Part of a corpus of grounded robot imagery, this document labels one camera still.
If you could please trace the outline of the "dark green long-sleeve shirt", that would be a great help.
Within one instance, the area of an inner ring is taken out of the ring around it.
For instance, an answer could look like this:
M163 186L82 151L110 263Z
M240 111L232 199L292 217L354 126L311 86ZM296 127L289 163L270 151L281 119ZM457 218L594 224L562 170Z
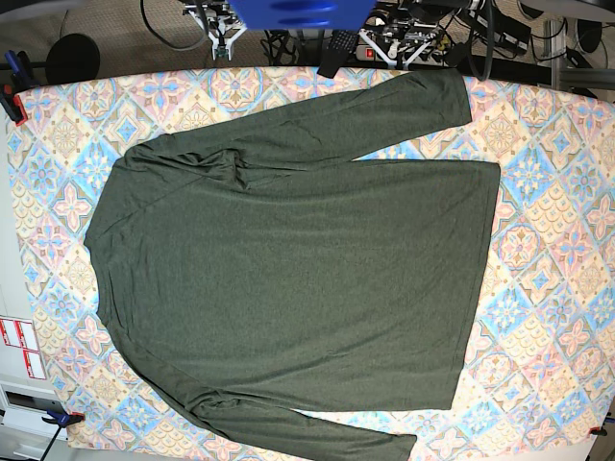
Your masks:
M231 441L408 459L322 414L451 407L501 170L374 153L471 119L457 71L416 71L130 148L85 237L115 348Z

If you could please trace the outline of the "black remote keypad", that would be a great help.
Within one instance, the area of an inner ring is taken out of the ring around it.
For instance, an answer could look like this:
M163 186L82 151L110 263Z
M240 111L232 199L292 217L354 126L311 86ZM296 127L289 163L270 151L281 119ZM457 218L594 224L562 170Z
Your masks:
M345 65L350 55L355 52L357 41L357 32L334 30L330 42L323 52L317 74L333 79L337 71Z

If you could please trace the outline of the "black round stool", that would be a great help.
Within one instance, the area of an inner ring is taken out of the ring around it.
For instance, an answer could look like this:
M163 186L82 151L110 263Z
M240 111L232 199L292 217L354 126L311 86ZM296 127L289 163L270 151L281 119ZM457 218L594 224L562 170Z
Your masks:
M101 55L95 41L83 34L60 38L49 50L45 78L49 85L92 81L100 70Z

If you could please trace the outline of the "patterned tile tablecloth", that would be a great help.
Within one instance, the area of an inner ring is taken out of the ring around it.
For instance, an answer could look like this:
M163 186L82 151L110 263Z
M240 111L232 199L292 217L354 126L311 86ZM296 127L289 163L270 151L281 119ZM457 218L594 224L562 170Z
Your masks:
M197 428L125 365L95 316L83 238L115 159L161 133L344 90L389 70L252 67L145 74L26 92L1 121L1 315L34 324L46 379L1 352L3 380L83 413L61 444L194 460L272 460ZM496 161L502 179L480 305L451 412L338 414L413 433L415 460L582 459L614 398L614 108L570 93L467 79L473 121L379 158Z

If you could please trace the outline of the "white power strip red switch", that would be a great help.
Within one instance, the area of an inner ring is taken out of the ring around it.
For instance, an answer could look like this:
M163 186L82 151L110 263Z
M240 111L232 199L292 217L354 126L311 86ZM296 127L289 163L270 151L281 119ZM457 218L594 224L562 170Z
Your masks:
M396 56L390 58L383 49L360 43L356 48L355 54L359 61L384 62L390 69L397 68L405 70L408 70L411 64L427 62L428 59L437 55L436 48L429 43L424 43L420 46L400 48L397 49L396 52Z

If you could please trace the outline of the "blue plastic box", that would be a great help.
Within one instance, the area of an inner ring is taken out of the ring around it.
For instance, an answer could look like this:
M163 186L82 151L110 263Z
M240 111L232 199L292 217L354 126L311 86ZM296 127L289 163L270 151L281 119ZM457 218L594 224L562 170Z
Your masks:
M230 0L251 30L357 30L376 2L372 0Z

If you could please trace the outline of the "white cabinet drawer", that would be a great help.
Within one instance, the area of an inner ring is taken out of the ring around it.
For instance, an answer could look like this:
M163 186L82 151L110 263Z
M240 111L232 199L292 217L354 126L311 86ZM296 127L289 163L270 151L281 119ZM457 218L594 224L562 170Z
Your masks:
M1 406L4 411L1 425L26 438L24 442L18 442L15 455L33 455L39 460L57 430L59 434L56 442L67 441L65 429L42 420L50 418L48 411L64 412L64 407L53 391L2 380Z

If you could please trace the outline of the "red white label stickers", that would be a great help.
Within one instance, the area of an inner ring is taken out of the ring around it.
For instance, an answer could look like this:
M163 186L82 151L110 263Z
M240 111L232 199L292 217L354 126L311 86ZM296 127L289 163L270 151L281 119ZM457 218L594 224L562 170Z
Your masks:
M34 324L31 321L2 317L1 338L1 352L19 351L20 363L28 378L46 379Z

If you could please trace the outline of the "blue clamp bottom left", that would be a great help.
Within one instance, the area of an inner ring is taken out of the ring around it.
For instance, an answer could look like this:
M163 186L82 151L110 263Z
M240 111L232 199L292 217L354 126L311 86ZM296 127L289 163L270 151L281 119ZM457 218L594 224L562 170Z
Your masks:
M50 442L48 443L44 453L42 454L40 461L44 461L56 442L60 432L63 429L67 429L69 426L76 425L78 423L83 422L86 419L86 416L82 413L65 413L65 412L54 412L51 410L46 411L46 415L41 418L41 420L48 424L56 427L56 431L52 436Z

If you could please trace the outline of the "orange clamp bottom right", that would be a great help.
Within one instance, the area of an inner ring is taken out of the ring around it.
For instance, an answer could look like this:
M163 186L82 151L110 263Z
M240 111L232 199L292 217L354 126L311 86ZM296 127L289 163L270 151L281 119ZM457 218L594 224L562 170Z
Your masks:
M590 429L590 434L594 436L606 436L608 434L605 427L592 427Z

